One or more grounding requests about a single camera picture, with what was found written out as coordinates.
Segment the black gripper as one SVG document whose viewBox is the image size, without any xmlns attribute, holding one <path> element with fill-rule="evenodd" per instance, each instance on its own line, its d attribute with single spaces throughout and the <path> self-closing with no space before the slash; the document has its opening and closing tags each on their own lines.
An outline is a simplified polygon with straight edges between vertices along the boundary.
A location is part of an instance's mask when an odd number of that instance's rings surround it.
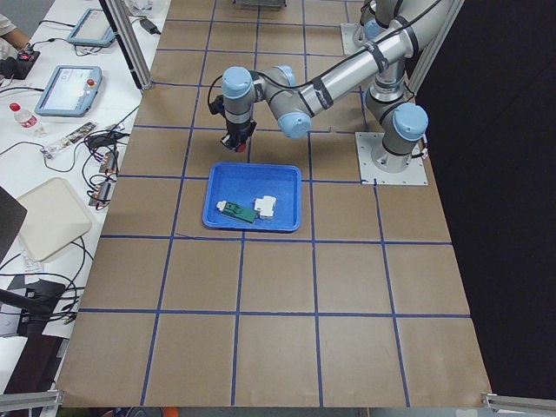
<svg viewBox="0 0 556 417">
<path fill-rule="evenodd" d="M 256 122 L 252 120 L 241 123 L 226 121 L 226 127 L 227 134 L 221 139 L 222 145 L 227 149 L 231 149 L 232 144 L 238 144 L 239 148 L 245 148 L 255 131 Z"/>
</svg>

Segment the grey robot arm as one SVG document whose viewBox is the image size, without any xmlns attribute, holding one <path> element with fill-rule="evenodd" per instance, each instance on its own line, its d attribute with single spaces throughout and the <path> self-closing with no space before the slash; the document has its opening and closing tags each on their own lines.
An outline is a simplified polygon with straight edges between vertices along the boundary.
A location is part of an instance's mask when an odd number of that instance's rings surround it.
<svg viewBox="0 0 556 417">
<path fill-rule="evenodd" d="M 313 79 L 299 84 L 287 65 L 264 71 L 240 66 L 222 74 L 222 93 L 208 101 L 213 115 L 226 121 L 222 144 L 242 152 L 255 132 L 255 103 L 265 102 L 283 135 L 305 137 L 312 119 L 365 80 L 365 104 L 384 130 L 371 151 L 378 169 L 397 174 L 416 158 L 416 143 L 426 133 L 428 116 L 404 100 L 405 62 L 440 33 L 452 7 L 449 1 L 366 1 L 361 7 L 358 50 Z"/>
<path fill-rule="evenodd" d="M 388 28 L 392 19 L 393 3 L 388 0 L 364 1 L 361 6 L 360 26 L 364 40 L 372 40 Z"/>
</svg>

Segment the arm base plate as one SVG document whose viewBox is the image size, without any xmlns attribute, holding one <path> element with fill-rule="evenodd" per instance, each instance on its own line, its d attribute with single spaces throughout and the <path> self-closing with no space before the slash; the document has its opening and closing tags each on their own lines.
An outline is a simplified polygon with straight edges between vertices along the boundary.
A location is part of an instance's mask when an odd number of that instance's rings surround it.
<svg viewBox="0 0 556 417">
<path fill-rule="evenodd" d="M 359 23 L 342 23 L 340 25 L 343 54 L 354 54 L 368 41 L 365 28 Z"/>
<path fill-rule="evenodd" d="M 419 145 L 415 142 L 409 154 L 395 156 L 384 148 L 383 136 L 384 134 L 379 132 L 355 133 L 361 183 L 427 186 L 427 174 Z"/>
</svg>

